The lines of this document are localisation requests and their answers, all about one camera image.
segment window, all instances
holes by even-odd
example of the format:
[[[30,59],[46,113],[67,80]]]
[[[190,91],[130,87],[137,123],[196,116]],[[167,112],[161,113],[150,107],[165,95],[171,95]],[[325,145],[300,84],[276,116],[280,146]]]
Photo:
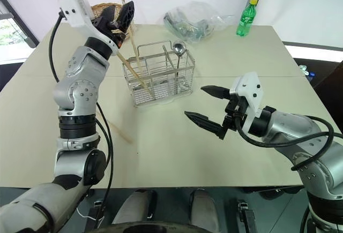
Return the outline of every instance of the window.
[[[7,2],[0,1],[0,65],[23,63],[38,40]]]

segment green plastic bottle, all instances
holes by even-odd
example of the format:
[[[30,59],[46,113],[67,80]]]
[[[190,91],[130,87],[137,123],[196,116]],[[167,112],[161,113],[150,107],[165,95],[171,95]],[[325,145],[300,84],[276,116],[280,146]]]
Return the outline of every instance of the green plastic bottle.
[[[236,31],[237,35],[246,36],[249,33],[252,21],[256,15],[256,4],[257,0],[250,0],[249,5],[244,9]]]

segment metal ladle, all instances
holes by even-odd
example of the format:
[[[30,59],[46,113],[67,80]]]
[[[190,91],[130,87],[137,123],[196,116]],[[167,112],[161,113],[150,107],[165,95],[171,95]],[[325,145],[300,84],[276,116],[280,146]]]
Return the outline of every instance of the metal ladle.
[[[177,55],[177,69],[180,66],[180,58],[187,51],[186,44],[181,40],[176,40],[173,43],[173,51]],[[175,92],[177,93],[178,72],[175,73]]]

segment beige table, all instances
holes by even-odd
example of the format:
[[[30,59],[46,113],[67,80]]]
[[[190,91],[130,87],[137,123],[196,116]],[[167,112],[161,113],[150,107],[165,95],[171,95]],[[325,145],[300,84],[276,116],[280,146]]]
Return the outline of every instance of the beige table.
[[[0,93],[0,186],[31,187],[53,178],[59,134],[54,79],[48,66],[48,37],[37,47]],[[161,26],[139,26],[137,44],[175,38]],[[68,59],[85,39],[68,25],[56,34],[54,58],[62,76]],[[117,58],[100,87],[99,103],[107,119],[132,143],[112,131],[115,170],[112,187],[297,185],[291,163],[273,149],[246,143],[229,131],[224,141],[194,125],[185,110],[222,122],[224,100],[210,97],[204,85],[230,87],[248,71],[260,75],[264,98],[285,112],[332,118],[301,75],[271,27],[253,27],[250,35],[234,35],[234,27],[188,46],[196,59],[194,92],[169,104],[134,108]],[[123,46],[125,57],[133,52]],[[99,145],[106,151],[104,137]],[[107,186],[109,169],[96,186]]]

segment wire basket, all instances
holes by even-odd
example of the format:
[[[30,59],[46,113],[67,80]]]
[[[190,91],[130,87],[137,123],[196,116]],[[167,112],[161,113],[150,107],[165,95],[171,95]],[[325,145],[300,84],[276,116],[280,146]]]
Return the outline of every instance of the wire basket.
[[[180,57],[178,63],[178,56],[172,51],[172,42],[168,40],[138,46],[138,56],[140,55],[139,48],[163,43],[169,44],[169,50],[163,45],[161,53],[140,57],[140,66],[138,66],[135,57],[128,59],[128,62],[146,87],[123,65],[125,78],[135,106],[192,92],[195,60],[188,50]]]

